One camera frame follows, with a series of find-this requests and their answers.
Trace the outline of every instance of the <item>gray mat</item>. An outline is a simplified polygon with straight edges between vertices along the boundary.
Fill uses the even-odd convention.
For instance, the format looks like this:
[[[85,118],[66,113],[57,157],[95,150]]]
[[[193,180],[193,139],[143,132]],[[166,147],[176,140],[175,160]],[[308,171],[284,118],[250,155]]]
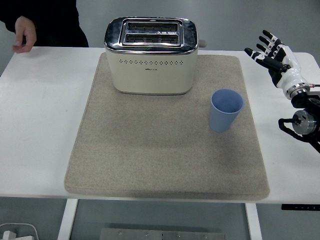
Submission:
[[[210,96],[232,88],[245,106],[231,128],[209,127]],[[64,180],[106,197],[260,200],[269,186],[240,61],[199,55],[184,95],[117,91],[103,53]]]

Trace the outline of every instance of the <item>plastic cup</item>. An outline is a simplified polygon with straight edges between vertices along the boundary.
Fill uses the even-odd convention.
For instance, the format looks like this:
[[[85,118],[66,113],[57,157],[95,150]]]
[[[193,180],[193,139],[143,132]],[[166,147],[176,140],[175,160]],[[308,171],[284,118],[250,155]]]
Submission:
[[[244,107],[244,99],[235,90],[222,88],[211,95],[209,125],[215,132],[227,131]]]

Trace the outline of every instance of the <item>power strip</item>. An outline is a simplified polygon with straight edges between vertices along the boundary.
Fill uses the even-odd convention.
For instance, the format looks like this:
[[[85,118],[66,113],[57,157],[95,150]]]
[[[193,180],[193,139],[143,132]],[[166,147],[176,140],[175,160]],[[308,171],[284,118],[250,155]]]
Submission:
[[[12,231],[5,231],[2,240],[35,240],[33,236],[22,236],[16,238],[17,234]]]

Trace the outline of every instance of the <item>person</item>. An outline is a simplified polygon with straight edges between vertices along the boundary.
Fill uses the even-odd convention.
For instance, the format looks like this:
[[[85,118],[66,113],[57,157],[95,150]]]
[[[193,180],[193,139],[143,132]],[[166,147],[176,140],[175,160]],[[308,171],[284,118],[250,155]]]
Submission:
[[[89,47],[76,0],[0,0],[0,21],[15,33],[15,53],[33,46]]]

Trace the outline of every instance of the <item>toaster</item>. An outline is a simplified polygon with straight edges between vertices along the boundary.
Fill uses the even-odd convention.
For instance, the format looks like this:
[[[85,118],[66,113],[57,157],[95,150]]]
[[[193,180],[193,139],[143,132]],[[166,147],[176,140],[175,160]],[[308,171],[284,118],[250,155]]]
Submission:
[[[104,46],[122,93],[181,95],[192,87],[199,37],[188,19],[120,17],[108,25]]]

